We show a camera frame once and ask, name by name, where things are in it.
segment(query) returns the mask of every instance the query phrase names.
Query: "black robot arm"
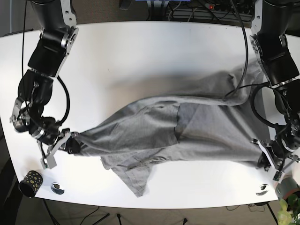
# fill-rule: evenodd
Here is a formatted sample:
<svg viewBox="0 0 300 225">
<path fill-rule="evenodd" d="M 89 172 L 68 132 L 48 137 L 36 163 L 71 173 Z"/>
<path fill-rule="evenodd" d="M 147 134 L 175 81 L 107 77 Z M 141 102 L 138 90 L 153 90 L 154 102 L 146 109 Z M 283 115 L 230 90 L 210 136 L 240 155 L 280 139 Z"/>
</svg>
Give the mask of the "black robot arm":
<svg viewBox="0 0 300 225">
<path fill-rule="evenodd" d="M 30 69 L 19 83 L 18 98 L 15 101 L 10 121 L 16 131 L 28 131 L 37 139 L 39 146 L 43 143 L 48 145 L 48 153 L 51 153 L 55 145 L 58 142 L 61 145 L 61 140 L 69 133 L 68 129 L 63 132 L 59 131 L 59 127 L 68 116 L 70 107 L 69 94 L 59 77 L 59 71 L 70 53 L 78 28 L 71 0 L 38 0 L 31 1 L 31 5 L 42 29 L 40 40 L 28 63 Z M 62 84 L 67 96 L 67 109 L 61 121 L 42 116 L 44 106 L 52 95 L 54 78 Z M 64 140 L 64 150 L 68 149 L 69 153 L 80 150 L 75 140 L 68 141 L 66 138 Z M 74 144 L 73 150 L 70 146 L 66 146 L 67 141 Z M 43 151 L 42 154 L 43 158 L 47 157 Z M 52 168 L 56 165 L 55 163 L 51 165 L 51 161 L 48 159 L 49 163 L 45 167 Z"/>
<path fill-rule="evenodd" d="M 276 90 L 275 105 L 286 121 L 285 126 L 265 122 L 275 128 L 276 137 L 270 144 L 260 145 L 264 153 L 259 165 L 267 170 L 274 167 L 275 173 L 271 177 L 277 181 L 283 178 L 285 159 L 294 159 L 292 153 L 298 149 L 300 143 L 300 80 L 297 79 L 299 71 L 290 55 L 285 36 L 295 2 L 297 0 L 257 0 L 251 27 L 252 47 L 270 86 Z"/>
</svg>

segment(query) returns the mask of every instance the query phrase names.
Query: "patterned cup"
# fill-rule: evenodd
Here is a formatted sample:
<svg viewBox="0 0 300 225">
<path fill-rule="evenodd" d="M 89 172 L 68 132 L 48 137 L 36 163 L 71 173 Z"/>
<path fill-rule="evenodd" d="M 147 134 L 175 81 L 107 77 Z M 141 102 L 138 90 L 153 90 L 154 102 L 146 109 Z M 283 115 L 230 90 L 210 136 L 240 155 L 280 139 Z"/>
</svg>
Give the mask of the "patterned cup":
<svg viewBox="0 0 300 225">
<path fill-rule="evenodd" d="M 32 198 L 36 195 L 42 183 L 42 176 L 38 172 L 31 170 L 19 183 L 19 190 L 26 197 Z"/>
</svg>

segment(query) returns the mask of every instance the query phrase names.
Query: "electrical cable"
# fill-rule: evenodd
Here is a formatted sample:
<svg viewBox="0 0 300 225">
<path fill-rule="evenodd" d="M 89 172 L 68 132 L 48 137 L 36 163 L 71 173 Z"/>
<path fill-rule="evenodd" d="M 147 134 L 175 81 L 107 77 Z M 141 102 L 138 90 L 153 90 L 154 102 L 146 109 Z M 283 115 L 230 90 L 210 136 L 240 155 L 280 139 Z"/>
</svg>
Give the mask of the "electrical cable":
<svg viewBox="0 0 300 225">
<path fill-rule="evenodd" d="M 148 9 L 148 17 L 147 17 L 146 21 L 148 21 L 150 19 L 150 14 L 151 14 L 150 9 Z"/>
<path fill-rule="evenodd" d="M 232 209 L 232 210 L 229 210 L 228 209 L 228 206 L 226 206 L 226 209 L 228 210 L 228 211 L 235 211 L 238 207 L 240 207 L 241 205 L 238 205 L 236 208 L 234 208 L 234 209 Z"/>
<path fill-rule="evenodd" d="M 194 15 L 194 12 L 197 10 L 198 8 L 196 7 L 196 8 L 194 8 L 194 9 L 192 9 L 192 13 L 191 13 L 191 15 L 189 16 L 189 18 L 188 18 L 188 20 L 187 20 L 187 22 L 189 22 L 190 21 L 190 19 L 192 18 L 192 16 Z"/>
<path fill-rule="evenodd" d="M 9 3 L 9 32 L 13 32 L 13 0 Z"/>
<path fill-rule="evenodd" d="M 85 218 L 83 218 L 83 220 L 81 221 L 81 223 L 80 223 L 79 225 L 81 225 L 81 224 L 84 222 L 84 220 L 85 220 L 89 215 L 92 215 L 92 214 L 93 214 L 94 212 L 96 212 L 99 208 L 100 208 L 100 206 L 98 206 L 97 209 L 96 209 L 95 211 L 91 212 L 91 213 L 88 214 Z"/>
<path fill-rule="evenodd" d="M 173 10 L 173 8 L 171 7 L 171 5 L 170 4 L 168 4 L 168 7 L 170 8 L 170 10 L 172 11 L 172 19 L 174 20 L 174 16 L 173 16 L 173 14 L 174 14 L 174 10 Z"/>
<path fill-rule="evenodd" d="M 240 207 L 241 205 L 238 205 L 237 207 L 235 207 L 234 209 L 229 209 L 228 208 L 228 206 L 226 206 L 226 209 L 228 210 L 228 211 L 235 211 L 238 207 Z M 254 210 L 254 211 L 252 211 L 251 210 L 251 207 L 254 207 L 254 204 L 247 204 L 247 206 L 248 206 L 248 209 L 249 209 L 249 211 L 250 212 L 264 212 L 265 211 L 265 207 L 263 206 L 263 210 L 262 211 L 260 211 L 260 210 Z"/>
<path fill-rule="evenodd" d="M 278 91 L 278 90 L 276 90 L 276 89 L 274 89 L 274 88 L 272 88 L 272 87 L 270 87 L 270 86 L 264 85 L 264 83 L 247 84 L 247 85 L 244 85 L 244 86 L 239 87 L 238 90 L 239 90 L 239 89 L 242 89 L 242 88 L 246 88 L 246 87 L 251 87 L 251 86 L 261 86 L 261 87 L 263 87 L 263 88 L 268 88 L 268 89 L 271 89 L 271 90 L 273 90 L 273 91 L 276 91 L 276 92 L 283 98 L 283 100 L 284 100 L 285 103 L 287 104 L 288 108 L 291 110 L 291 107 L 290 107 L 288 101 L 286 100 L 285 96 L 284 96 L 283 94 L 281 94 L 280 91 Z M 228 95 L 230 95 L 230 94 L 231 94 L 232 92 L 234 92 L 234 91 L 235 91 L 235 89 L 232 90 L 232 91 L 230 91 L 230 92 L 228 92 L 228 93 L 225 95 L 225 97 L 227 97 Z"/>
<path fill-rule="evenodd" d="M 244 71 L 243 71 L 243 74 L 242 74 L 242 77 L 240 79 L 240 82 L 238 83 L 238 85 L 236 86 L 235 90 L 232 92 L 232 95 L 234 95 L 237 90 L 240 88 L 240 86 L 242 85 L 242 82 L 243 80 L 245 79 L 245 76 L 246 76 L 246 73 L 247 73 L 247 68 L 248 68 L 248 58 L 249 58 L 249 52 L 248 52 L 248 42 L 247 42 L 247 35 L 246 35 L 246 31 L 245 31 L 245 27 L 244 27 L 244 24 L 243 24 L 243 21 L 242 19 L 240 18 L 240 14 L 238 12 L 238 10 L 236 9 L 236 6 L 235 4 L 233 3 L 233 0 L 229 0 L 233 9 L 236 11 L 237 13 L 237 16 L 238 16 L 238 19 L 239 19 L 239 22 L 240 22 L 240 26 L 242 28 L 242 31 L 243 31 L 243 36 L 244 36 L 244 41 L 245 41 L 245 50 L 246 50 L 246 60 L 245 60 L 245 67 L 244 67 Z"/>
<path fill-rule="evenodd" d="M 44 202 L 44 205 L 45 205 L 45 207 L 46 207 L 46 209 L 47 209 L 47 211 L 48 211 L 48 214 L 49 214 L 49 216 L 50 216 L 50 218 L 51 218 L 53 224 L 54 224 L 54 225 L 60 225 L 59 222 L 55 219 L 55 217 L 54 217 L 54 216 L 52 215 L 52 213 L 50 212 L 50 210 L 49 210 L 49 208 L 48 208 L 48 205 L 47 205 L 45 199 L 43 199 L 43 202 Z"/>
<path fill-rule="evenodd" d="M 66 107 L 66 112 L 65 112 L 65 115 L 64 117 L 61 119 L 61 121 L 58 121 L 56 123 L 56 125 L 58 126 L 61 126 L 65 121 L 66 119 L 68 118 L 68 115 L 69 115 L 69 112 L 70 112 L 70 95 L 69 95 L 69 92 L 68 92 L 68 89 L 67 87 L 65 86 L 64 82 L 62 81 L 62 79 L 60 78 L 60 76 L 57 77 L 57 80 L 60 82 L 60 84 L 62 85 L 65 93 L 66 93 L 66 98 L 67 98 L 67 107 Z"/>
<path fill-rule="evenodd" d="M 219 20 L 225 18 L 229 13 L 230 13 L 230 11 L 228 11 L 224 16 L 220 17 Z"/>
<path fill-rule="evenodd" d="M 272 208 L 270 207 L 269 203 L 267 203 L 267 207 L 269 208 L 270 213 L 272 214 L 272 216 L 273 216 L 273 218 L 274 218 L 276 224 L 278 225 L 277 218 L 276 218 L 276 216 L 274 215 L 274 212 L 273 212 Z"/>
<path fill-rule="evenodd" d="M 250 100 L 250 105 L 251 105 L 251 110 L 254 114 L 254 116 L 259 119 L 260 122 L 264 123 L 265 125 L 267 125 L 268 127 L 271 127 L 271 128 L 275 128 L 275 124 L 269 122 L 268 120 L 266 120 L 265 118 L 263 118 L 258 112 L 257 110 L 255 109 L 255 103 L 254 103 L 254 100 L 255 100 L 255 96 L 257 95 L 258 91 L 260 89 L 262 89 L 263 86 L 257 86 L 254 91 L 252 92 L 252 96 L 251 96 L 251 100 Z"/>
<path fill-rule="evenodd" d="M 251 17 L 250 20 L 242 20 L 243 22 L 250 22 L 253 19 L 253 15 Z"/>
<path fill-rule="evenodd" d="M 181 5 L 182 2 L 180 2 L 178 4 L 178 6 L 176 6 L 173 10 L 172 10 L 172 15 L 174 14 L 175 10 L 178 9 L 178 7 Z M 169 13 L 169 16 L 168 16 L 168 21 L 170 21 L 170 16 L 171 16 L 171 12 Z"/>
<path fill-rule="evenodd" d="M 188 8 L 190 8 L 190 9 L 192 9 L 192 13 L 193 14 L 194 14 L 193 9 L 195 9 L 195 8 L 203 8 L 202 6 L 197 6 L 197 7 L 189 6 L 188 4 L 191 3 L 191 2 L 193 2 L 193 1 L 186 2 L 185 6 L 188 7 Z M 214 19 L 215 19 L 215 17 L 213 15 L 211 15 L 211 20 L 209 20 L 207 23 L 211 23 Z"/>
<path fill-rule="evenodd" d="M 196 0 L 196 1 L 203 7 L 203 9 L 205 9 L 205 10 L 208 11 L 213 17 L 215 17 L 216 20 L 219 22 L 219 24 L 222 24 L 222 22 L 216 17 L 216 15 L 215 15 L 210 9 L 206 8 L 206 6 L 205 6 L 202 2 L 200 2 L 199 0 Z"/>
</svg>

